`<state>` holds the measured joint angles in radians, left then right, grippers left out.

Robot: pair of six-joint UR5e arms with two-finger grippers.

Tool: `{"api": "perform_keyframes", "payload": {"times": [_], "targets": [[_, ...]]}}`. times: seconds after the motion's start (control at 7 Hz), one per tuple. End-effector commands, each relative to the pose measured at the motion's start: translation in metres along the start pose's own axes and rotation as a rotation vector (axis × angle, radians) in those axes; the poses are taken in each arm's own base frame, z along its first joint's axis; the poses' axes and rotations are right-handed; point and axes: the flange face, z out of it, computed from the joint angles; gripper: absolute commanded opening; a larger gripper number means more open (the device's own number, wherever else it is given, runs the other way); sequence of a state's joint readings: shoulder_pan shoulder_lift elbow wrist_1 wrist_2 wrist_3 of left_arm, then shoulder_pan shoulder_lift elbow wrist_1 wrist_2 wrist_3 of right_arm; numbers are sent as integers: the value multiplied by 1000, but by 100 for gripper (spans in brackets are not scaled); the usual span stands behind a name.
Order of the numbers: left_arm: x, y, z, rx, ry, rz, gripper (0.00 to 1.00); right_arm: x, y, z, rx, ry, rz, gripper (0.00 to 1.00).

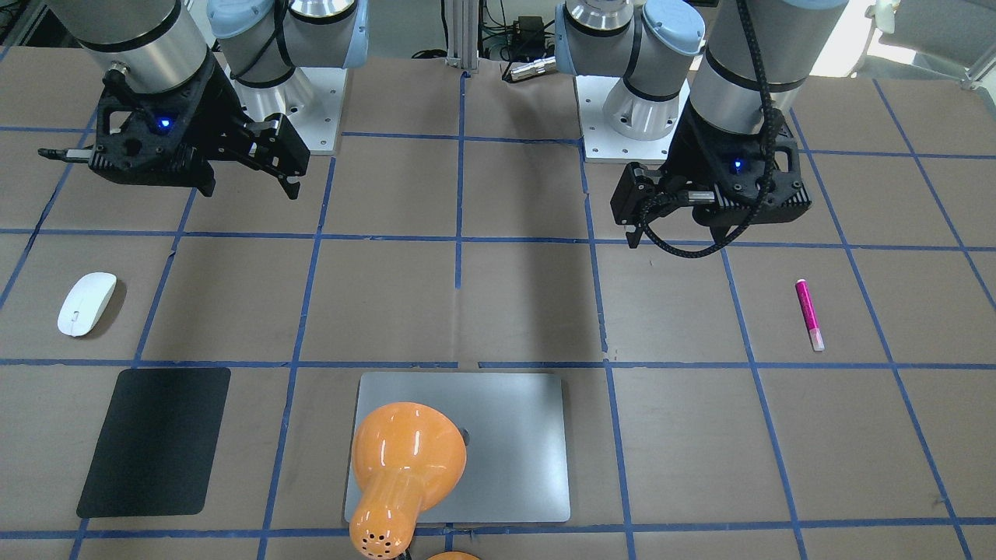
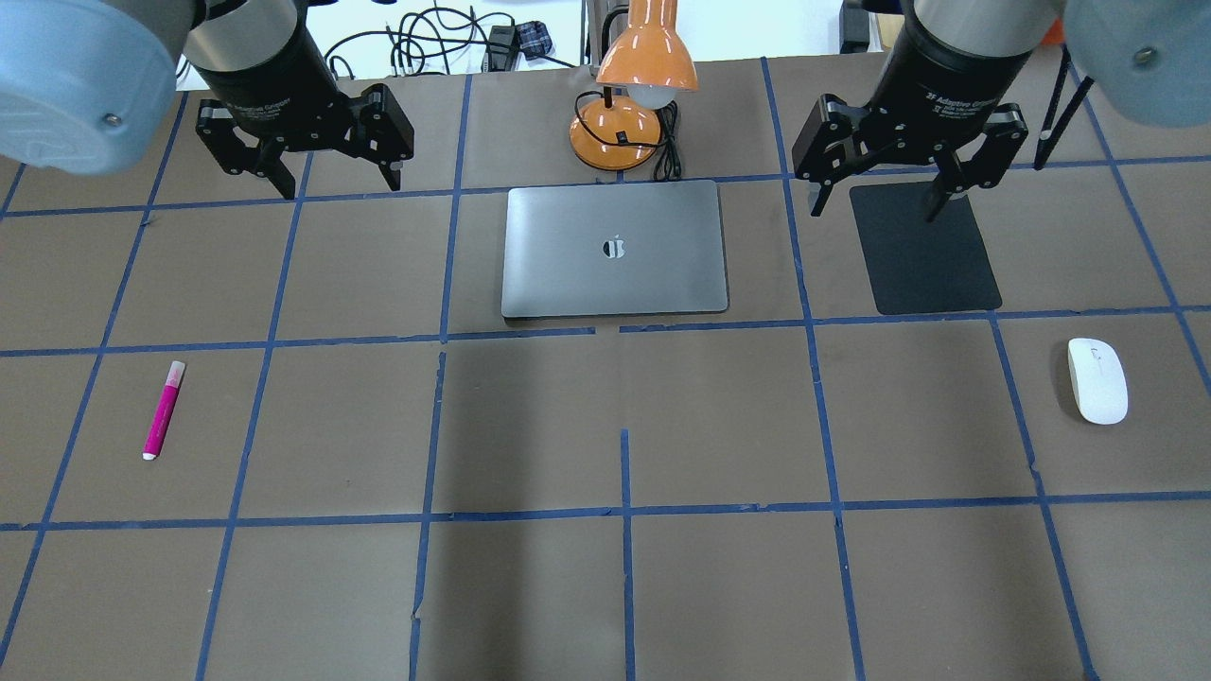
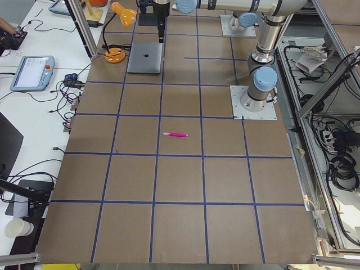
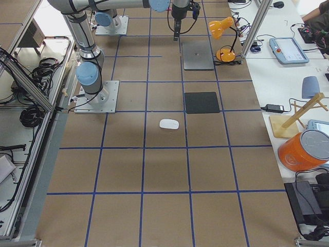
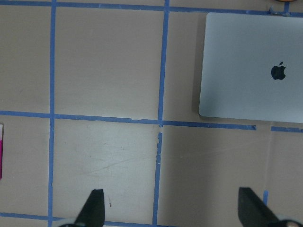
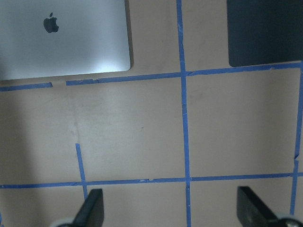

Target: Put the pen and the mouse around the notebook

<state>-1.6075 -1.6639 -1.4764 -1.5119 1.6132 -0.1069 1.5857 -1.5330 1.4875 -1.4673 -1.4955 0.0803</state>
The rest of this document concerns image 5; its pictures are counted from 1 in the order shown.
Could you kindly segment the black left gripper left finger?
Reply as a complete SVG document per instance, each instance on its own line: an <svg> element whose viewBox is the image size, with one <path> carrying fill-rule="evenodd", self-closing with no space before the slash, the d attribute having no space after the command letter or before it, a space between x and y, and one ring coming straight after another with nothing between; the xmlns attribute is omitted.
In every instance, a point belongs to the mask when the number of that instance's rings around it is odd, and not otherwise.
<svg viewBox="0 0 303 227"><path fill-rule="evenodd" d="M94 189L74 221L76 227L102 227L105 222L103 189Z"/></svg>

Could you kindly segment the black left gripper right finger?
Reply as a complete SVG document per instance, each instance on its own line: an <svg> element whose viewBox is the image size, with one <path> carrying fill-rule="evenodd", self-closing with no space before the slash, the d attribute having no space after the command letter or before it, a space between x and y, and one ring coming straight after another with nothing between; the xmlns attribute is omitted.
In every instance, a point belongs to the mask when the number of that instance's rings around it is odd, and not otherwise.
<svg viewBox="0 0 303 227"><path fill-rule="evenodd" d="M281 221L249 187L238 191L238 217L243 227L281 227Z"/></svg>

